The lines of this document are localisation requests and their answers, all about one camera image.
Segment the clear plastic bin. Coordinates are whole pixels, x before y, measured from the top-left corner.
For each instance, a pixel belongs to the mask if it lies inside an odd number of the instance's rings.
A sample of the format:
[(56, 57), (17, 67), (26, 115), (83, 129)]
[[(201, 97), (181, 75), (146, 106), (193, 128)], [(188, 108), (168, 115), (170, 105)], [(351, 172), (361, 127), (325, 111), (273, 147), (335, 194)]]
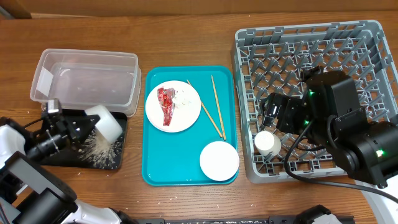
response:
[(139, 102), (141, 78), (136, 54), (46, 49), (34, 73), (30, 98), (41, 104), (57, 98), (63, 108), (71, 110), (103, 105), (110, 112), (132, 117)]

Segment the black rectangular tray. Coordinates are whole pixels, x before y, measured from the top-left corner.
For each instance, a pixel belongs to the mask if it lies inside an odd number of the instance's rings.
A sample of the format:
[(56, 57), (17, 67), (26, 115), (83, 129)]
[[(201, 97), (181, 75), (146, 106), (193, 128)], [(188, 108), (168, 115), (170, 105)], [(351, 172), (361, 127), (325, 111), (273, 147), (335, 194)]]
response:
[[(116, 165), (113, 165), (111, 168), (105, 168), (104, 170), (117, 170), (121, 167), (123, 151), (124, 151), (124, 143), (126, 140), (126, 131), (127, 131), (127, 116), (124, 113), (111, 113), (116, 121), (120, 124), (123, 129), (123, 133), (117, 139), (120, 140), (123, 144), (123, 148), (121, 149), (121, 153), (117, 156)], [(81, 148), (66, 148), (61, 150), (56, 154), (52, 154), (50, 157), (47, 157), (40, 161), (40, 164), (43, 166), (62, 166), (62, 167), (79, 167), (79, 168), (90, 168), (90, 169), (100, 169), (94, 168), (92, 163), (83, 161), (79, 158), (78, 150)]]

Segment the rice pile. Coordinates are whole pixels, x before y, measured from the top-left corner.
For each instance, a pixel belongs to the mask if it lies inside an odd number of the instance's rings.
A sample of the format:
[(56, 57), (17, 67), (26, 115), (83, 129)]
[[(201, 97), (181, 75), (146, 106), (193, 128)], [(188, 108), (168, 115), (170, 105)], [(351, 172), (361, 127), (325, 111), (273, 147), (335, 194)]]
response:
[(109, 143), (97, 130), (90, 133), (78, 150), (79, 158), (90, 162), (94, 168), (111, 168), (116, 165), (117, 156), (120, 155), (123, 144), (120, 140)]

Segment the grey bowl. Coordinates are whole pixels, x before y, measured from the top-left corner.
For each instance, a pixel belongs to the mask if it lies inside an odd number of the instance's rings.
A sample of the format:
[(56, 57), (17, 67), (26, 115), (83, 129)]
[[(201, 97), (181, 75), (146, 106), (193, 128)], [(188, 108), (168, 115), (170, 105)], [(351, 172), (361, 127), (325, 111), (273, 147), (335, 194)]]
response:
[(99, 121), (95, 124), (97, 131), (109, 144), (114, 143), (123, 133), (123, 129), (114, 116), (103, 105), (97, 105), (85, 110), (86, 115), (98, 115)]

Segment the foil ball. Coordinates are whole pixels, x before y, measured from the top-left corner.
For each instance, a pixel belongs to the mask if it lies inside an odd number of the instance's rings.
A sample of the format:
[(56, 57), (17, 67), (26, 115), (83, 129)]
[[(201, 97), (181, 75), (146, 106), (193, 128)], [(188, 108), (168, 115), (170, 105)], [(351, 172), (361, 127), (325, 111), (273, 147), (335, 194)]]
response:
[(191, 105), (190, 94), (185, 93), (183, 90), (175, 90), (172, 102), (176, 108), (183, 108)]

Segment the grey dish rack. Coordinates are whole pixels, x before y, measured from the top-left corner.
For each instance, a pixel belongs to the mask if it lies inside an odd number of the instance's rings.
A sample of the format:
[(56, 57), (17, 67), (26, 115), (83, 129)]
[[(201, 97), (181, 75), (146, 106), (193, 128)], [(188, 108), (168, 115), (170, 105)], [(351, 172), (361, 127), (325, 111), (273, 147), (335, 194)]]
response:
[(281, 140), (273, 157), (260, 155), (254, 138), (261, 131), (261, 102), (271, 93), (301, 97), (302, 70), (322, 66), (351, 76), (371, 121), (397, 116), (397, 69), (378, 21), (349, 21), (240, 29), (233, 48), (234, 82), (241, 114), (247, 178), (255, 184), (285, 182), (283, 161), (295, 136), (269, 131)]

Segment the red wrapper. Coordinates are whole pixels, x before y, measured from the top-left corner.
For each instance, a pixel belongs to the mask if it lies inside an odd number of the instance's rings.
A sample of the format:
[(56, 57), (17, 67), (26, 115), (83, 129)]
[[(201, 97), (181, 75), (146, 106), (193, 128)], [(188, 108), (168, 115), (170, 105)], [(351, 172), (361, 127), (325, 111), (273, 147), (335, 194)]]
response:
[(175, 96), (175, 90), (173, 88), (164, 88), (161, 87), (157, 90), (157, 98), (164, 113), (164, 126), (169, 126), (172, 120), (173, 112), (174, 112), (174, 103), (173, 99)]

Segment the black rail bottom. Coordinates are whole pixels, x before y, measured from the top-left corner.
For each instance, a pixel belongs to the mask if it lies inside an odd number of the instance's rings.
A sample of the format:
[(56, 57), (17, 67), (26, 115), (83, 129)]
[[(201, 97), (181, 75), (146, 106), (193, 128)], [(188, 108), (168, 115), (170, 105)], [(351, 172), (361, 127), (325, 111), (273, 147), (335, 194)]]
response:
[(234, 218), (206, 220), (137, 219), (139, 224), (355, 224), (354, 216), (337, 217), (323, 205), (317, 205), (298, 215), (273, 215), (265, 218)]

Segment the small white plate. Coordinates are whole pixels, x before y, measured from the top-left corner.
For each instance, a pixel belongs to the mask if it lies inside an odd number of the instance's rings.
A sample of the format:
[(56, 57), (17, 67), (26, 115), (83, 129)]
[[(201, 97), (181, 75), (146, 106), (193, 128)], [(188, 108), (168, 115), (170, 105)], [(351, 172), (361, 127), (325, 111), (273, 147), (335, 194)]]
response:
[(227, 142), (215, 141), (206, 145), (200, 154), (202, 172), (211, 180), (231, 179), (239, 169), (237, 150)]

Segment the large white plate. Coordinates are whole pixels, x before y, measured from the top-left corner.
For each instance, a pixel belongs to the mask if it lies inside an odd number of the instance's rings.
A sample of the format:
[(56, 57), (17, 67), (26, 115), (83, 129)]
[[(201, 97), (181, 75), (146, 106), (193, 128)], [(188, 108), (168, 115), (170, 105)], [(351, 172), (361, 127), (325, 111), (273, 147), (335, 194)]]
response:
[[(190, 94), (191, 105), (183, 108), (176, 108), (174, 105), (174, 112), (169, 126), (164, 126), (164, 113), (160, 107), (157, 90), (161, 87), (166, 89), (173, 88), (174, 90), (183, 90)], [(201, 112), (201, 99), (197, 91), (188, 83), (172, 80), (163, 82), (153, 88), (147, 98), (145, 104), (145, 112), (149, 122), (158, 130), (167, 133), (177, 133), (188, 129), (198, 119)]]

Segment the white cup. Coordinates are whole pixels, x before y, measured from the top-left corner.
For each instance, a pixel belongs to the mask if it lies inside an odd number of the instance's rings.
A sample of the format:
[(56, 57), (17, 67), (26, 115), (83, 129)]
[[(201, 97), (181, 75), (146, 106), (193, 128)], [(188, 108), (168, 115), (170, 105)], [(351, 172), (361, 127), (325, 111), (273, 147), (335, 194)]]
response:
[(276, 156), (281, 150), (281, 141), (273, 133), (261, 131), (254, 138), (254, 145), (262, 156)]

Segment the teal plastic tray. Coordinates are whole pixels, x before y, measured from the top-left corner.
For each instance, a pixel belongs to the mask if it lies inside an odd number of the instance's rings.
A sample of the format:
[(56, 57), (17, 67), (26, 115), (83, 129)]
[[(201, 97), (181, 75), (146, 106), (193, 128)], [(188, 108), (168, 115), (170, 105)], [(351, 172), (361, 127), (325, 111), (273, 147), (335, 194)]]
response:
[(213, 185), (215, 181), (209, 179), (200, 167), (203, 148), (214, 141), (224, 141), (237, 148), (233, 76), (226, 67), (208, 65), (154, 68), (146, 76), (145, 102), (149, 92), (157, 85), (172, 80), (187, 83), (189, 80), (221, 131), (212, 75), (223, 117), (226, 141), (218, 135), (202, 107), (195, 123), (177, 133), (158, 130), (149, 122), (144, 112), (142, 177), (149, 185)]

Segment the wooden chopstick right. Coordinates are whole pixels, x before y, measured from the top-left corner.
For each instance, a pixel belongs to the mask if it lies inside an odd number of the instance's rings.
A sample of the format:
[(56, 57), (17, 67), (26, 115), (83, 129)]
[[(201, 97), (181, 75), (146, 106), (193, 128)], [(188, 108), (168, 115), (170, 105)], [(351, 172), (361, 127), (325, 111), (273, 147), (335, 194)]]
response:
[(221, 125), (221, 131), (222, 131), (222, 135), (223, 135), (223, 140), (226, 141), (226, 133), (225, 133), (225, 130), (224, 130), (223, 117), (222, 117), (222, 113), (221, 113), (220, 103), (219, 103), (218, 94), (217, 94), (215, 80), (213, 78), (213, 75), (211, 76), (211, 81), (212, 81), (212, 85), (213, 85), (213, 91), (214, 91), (214, 95), (215, 95), (215, 101), (216, 101), (216, 105), (217, 105), (218, 116), (219, 116), (219, 119), (220, 119), (220, 125)]

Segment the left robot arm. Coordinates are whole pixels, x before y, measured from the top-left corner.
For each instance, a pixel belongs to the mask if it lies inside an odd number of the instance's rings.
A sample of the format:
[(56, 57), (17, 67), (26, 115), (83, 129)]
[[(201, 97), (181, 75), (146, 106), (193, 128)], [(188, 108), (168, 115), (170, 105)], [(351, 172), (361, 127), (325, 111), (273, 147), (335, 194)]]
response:
[(1, 118), (1, 221), (3, 223), (137, 223), (126, 213), (99, 208), (77, 199), (62, 180), (39, 165), (68, 146), (83, 143), (113, 116), (68, 117), (46, 114), (42, 127), (28, 131), (11, 118)]

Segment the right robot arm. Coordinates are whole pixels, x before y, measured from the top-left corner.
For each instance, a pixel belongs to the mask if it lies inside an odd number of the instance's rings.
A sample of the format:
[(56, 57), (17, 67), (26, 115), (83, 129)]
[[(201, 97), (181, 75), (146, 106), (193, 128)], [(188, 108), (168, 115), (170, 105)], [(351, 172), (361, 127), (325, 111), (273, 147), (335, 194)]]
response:
[[(309, 184), (362, 191), (379, 223), (397, 223), (397, 123), (368, 121), (354, 80), (341, 70), (304, 70), (301, 98), (271, 93), (261, 102), (262, 125), (297, 135), (284, 158), (286, 173)], [(292, 172), (290, 156), (306, 139), (333, 156), (355, 184), (311, 179)]]

